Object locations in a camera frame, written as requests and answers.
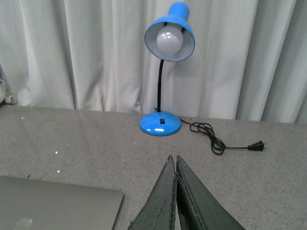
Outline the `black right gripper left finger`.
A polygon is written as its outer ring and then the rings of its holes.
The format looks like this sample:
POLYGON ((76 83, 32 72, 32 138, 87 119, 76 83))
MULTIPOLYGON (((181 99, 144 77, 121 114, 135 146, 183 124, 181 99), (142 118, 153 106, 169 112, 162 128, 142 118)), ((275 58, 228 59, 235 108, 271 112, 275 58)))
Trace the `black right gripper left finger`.
POLYGON ((163 169, 129 230, 173 230, 176 221, 177 176, 173 157, 168 156, 163 169))

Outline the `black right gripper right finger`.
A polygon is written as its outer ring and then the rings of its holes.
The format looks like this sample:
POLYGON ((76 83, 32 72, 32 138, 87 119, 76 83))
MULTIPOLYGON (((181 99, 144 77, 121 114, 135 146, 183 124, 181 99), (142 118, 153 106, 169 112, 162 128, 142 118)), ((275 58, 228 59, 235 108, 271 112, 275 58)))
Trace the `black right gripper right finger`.
POLYGON ((177 156, 177 209, 182 230, 243 230, 211 192, 177 156))

